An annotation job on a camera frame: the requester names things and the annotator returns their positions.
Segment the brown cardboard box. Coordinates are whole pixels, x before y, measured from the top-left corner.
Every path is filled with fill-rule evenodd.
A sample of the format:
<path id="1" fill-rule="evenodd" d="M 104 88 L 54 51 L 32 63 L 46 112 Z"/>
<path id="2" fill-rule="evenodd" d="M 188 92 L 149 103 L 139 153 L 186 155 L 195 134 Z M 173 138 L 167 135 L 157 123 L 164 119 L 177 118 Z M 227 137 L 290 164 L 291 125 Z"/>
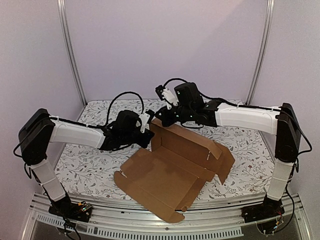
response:
<path id="1" fill-rule="evenodd" d="M 167 223 L 184 220 L 185 212 L 206 182 L 224 183 L 235 159 L 230 150 L 207 137 L 173 124 L 150 123 L 151 150 L 140 148 L 113 175 L 133 200 Z"/>

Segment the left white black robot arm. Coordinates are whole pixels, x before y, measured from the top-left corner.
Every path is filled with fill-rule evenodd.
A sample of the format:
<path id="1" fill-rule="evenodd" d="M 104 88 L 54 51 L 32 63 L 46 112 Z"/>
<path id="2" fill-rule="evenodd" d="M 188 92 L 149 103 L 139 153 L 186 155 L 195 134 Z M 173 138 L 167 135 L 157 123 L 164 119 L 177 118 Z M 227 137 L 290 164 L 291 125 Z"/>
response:
<path id="1" fill-rule="evenodd" d="M 74 144 L 112 152 L 134 144 L 147 148 L 155 135 L 147 128 L 154 116 L 152 110 L 142 114 L 122 110 L 111 123 L 89 125 L 52 116 L 40 108 L 19 131 L 19 142 L 13 150 L 20 153 L 14 152 L 14 155 L 30 167 L 55 209 L 63 217 L 70 217 L 75 211 L 74 205 L 47 160 L 49 144 Z"/>

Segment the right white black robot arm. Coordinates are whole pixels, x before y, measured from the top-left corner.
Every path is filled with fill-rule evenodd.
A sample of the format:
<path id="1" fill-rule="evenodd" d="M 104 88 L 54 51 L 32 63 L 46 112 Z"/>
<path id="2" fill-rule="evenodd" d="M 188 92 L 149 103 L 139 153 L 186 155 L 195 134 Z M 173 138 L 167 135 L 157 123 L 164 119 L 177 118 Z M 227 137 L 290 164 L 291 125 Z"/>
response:
<path id="1" fill-rule="evenodd" d="M 299 155 L 300 126 L 289 103 L 276 107 L 262 107 L 231 103 L 223 98 L 209 98 L 200 93 L 194 82 L 184 82 L 171 92 L 165 85 L 155 89 L 166 106 L 155 116 L 164 127 L 175 123 L 194 122 L 207 127 L 239 127 L 265 132 L 276 137 L 275 166 L 269 188 L 258 213 L 269 218 L 278 210 Z"/>

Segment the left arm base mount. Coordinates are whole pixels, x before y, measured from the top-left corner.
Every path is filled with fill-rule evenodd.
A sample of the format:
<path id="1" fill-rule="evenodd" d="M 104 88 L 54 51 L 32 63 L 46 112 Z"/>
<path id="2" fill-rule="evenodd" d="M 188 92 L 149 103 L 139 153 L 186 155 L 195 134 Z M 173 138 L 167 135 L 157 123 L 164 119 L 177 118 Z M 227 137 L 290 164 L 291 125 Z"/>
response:
<path id="1" fill-rule="evenodd" d="M 92 215 L 93 205 L 85 201 L 73 203 L 69 199 L 53 201 L 49 207 L 50 214 L 70 220 L 88 223 Z"/>

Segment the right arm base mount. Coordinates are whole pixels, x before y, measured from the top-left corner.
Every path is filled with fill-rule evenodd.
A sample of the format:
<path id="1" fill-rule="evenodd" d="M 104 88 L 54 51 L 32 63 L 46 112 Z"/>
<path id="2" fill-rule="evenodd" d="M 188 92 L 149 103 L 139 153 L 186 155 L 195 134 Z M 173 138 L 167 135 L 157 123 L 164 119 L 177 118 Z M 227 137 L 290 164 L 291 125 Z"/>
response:
<path id="1" fill-rule="evenodd" d="M 241 217 L 245 223 L 255 222 L 257 229 L 263 235 L 272 235 L 278 229 L 279 225 L 284 222 L 283 214 L 285 213 L 282 204 L 256 204 L 245 206 L 241 209 Z"/>

